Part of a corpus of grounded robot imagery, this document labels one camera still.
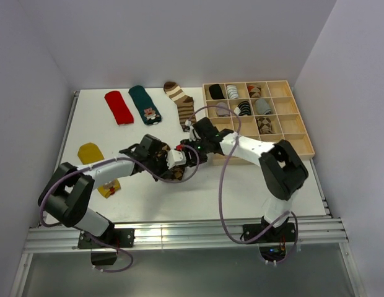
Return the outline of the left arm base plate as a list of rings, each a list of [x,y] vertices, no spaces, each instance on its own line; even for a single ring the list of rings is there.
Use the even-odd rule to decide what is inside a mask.
[[[79,249],[100,249],[107,245],[116,248],[131,248],[134,245],[134,229],[133,228],[114,228],[105,232],[95,240],[91,238],[91,234],[81,231],[77,247]]]

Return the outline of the light brown argyle sock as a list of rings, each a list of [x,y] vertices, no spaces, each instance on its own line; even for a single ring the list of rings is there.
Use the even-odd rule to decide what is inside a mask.
[[[256,119],[258,132],[261,135],[273,134],[273,124],[268,117],[259,117]]]

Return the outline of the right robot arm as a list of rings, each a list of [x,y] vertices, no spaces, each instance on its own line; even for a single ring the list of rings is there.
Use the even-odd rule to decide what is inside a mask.
[[[181,166],[195,167],[207,161],[210,153],[235,156],[261,168],[272,197],[262,219],[262,234],[268,241],[285,232],[295,193],[308,178],[308,170],[290,142],[263,142],[241,136],[237,131],[216,128],[208,118],[186,121],[190,136],[177,147],[183,154]]]

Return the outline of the dark brown argyle sock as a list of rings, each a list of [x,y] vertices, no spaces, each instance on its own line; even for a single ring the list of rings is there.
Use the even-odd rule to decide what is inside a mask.
[[[167,164],[167,154],[170,151],[168,144],[164,144],[162,149],[156,156],[157,168],[155,170],[156,175],[162,179],[169,181],[181,181],[185,173],[185,168],[182,166],[174,166],[169,168]]]

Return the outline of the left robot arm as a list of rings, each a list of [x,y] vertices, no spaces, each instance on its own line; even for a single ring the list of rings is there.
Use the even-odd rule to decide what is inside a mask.
[[[60,225],[90,233],[95,243],[107,247],[115,238],[114,224],[89,209],[92,192],[114,179],[146,170],[154,173],[155,179],[181,180],[183,170],[167,165],[169,151],[166,143],[147,134],[140,143],[120,150],[118,159],[96,161],[85,166],[62,163],[38,198],[40,212],[46,211]]]

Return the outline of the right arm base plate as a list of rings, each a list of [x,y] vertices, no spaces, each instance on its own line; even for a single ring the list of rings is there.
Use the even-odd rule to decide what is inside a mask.
[[[242,225],[240,240],[244,243],[248,241],[250,244],[285,244],[293,243],[298,235],[295,225],[293,223],[286,223],[280,230],[270,228],[265,234],[252,241],[252,239],[257,237],[263,230],[264,225],[262,224],[244,224]]]

